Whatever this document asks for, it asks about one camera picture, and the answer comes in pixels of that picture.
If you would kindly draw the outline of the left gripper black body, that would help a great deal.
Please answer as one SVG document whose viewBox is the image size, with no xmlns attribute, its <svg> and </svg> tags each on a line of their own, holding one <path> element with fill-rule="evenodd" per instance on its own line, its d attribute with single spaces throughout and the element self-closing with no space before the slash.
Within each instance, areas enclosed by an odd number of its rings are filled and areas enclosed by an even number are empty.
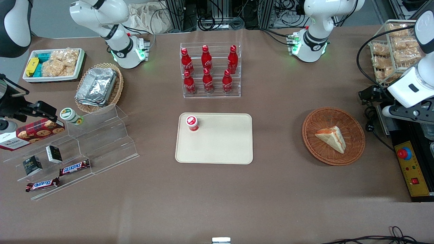
<svg viewBox="0 0 434 244">
<path fill-rule="evenodd" d="M 386 88 L 382 88 L 378 85 L 372 86 L 372 101 L 373 102 L 387 102 L 394 103 L 394 97 Z"/>
</svg>

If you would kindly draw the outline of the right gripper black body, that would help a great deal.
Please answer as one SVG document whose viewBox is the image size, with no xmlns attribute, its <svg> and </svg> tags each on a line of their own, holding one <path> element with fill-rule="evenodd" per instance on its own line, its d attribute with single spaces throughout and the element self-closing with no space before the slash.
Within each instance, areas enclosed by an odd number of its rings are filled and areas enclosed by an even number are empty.
<svg viewBox="0 0 434 244">
<path fill-rule="evenodd" d="M 36 117 L 32 103 L 26 101 L 25 95 L 29 91 L 15 82 L 12 82 L 5 75 L 0 75 L 0 115 L 21 122 L 26 122 L 27 117 Z"/>
</svg>

